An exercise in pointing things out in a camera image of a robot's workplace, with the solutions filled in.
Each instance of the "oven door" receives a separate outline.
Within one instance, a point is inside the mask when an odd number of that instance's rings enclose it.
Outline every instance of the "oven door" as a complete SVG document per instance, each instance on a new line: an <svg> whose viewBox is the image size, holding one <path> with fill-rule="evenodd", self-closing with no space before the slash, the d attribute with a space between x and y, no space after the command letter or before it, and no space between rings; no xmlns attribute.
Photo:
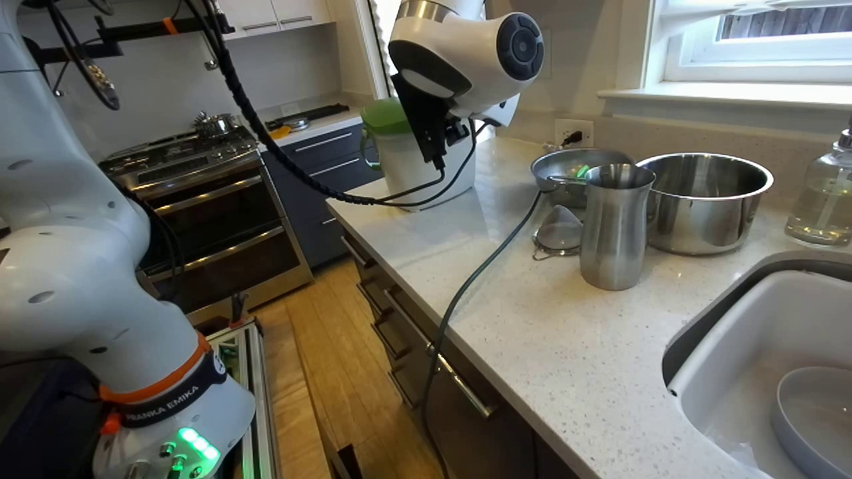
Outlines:
<svg viewBox="0 0 852 479"><path fill-rule="evenodd" d="M307 268L288 221L272 201L262 161L149 197L147 211L153 247L141 271L161 297L185 310Z"/></svg>

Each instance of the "window sill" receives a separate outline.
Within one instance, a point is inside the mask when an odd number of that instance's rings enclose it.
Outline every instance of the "window sill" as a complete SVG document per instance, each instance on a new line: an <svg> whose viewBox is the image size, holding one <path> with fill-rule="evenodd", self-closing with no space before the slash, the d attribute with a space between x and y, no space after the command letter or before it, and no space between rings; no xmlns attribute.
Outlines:
<svg viewBox="0 0 852 479"><path fill-rule="evenodd" d="M809 112L852 110L852 84L669 82L644 91L599 91L599 96L607 100L737 103Z"/></svg>

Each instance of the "oven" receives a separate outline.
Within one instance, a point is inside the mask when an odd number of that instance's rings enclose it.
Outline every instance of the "oven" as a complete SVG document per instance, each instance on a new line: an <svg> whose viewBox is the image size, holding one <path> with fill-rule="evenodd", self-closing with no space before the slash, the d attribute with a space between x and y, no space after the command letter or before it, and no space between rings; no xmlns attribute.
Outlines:
<svg viewBox="0 0 852 479"><path fill-rule="evenodd" d="M102 168L149 212L141 278L194 325L240 320L311 278L247 131L154 140Z"/></svg>

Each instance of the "stainless steel bowl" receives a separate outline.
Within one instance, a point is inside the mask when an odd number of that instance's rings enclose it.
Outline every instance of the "stainless steel bowl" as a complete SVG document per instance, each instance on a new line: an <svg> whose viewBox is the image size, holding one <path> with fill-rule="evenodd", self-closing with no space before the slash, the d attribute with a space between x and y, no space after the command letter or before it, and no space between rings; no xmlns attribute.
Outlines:
<svg viewBox="0 0 852 479"><path fill-rule="evenodd" d="M772 173L720 152L673 152L639 161L652 171L648 243L682 256L737 251Z"/></svg>
<svg viewBox="0 0 852 479"><path fill-rule="evenodd" d="M539 184L539 191L552 205L565 205L573 212L587 211L587 184L591 168L613 165L613 161L631 161L623 152L607 148L556 148L539 160L532 160L529 171Z"/></svg>

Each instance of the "kitchen sink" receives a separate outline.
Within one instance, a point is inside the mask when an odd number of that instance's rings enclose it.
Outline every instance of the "kitchen sink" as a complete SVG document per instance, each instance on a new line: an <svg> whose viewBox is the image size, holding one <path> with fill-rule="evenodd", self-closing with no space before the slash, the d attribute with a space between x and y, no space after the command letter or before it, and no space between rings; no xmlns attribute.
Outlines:
<svg viewBox="0 0 852 479"><path fill-rule="evenodd" d="M804 477L772 429L800 366L852 369L852 256L782 252L744 275L665 352L673 404L757 477Z"/></svg>

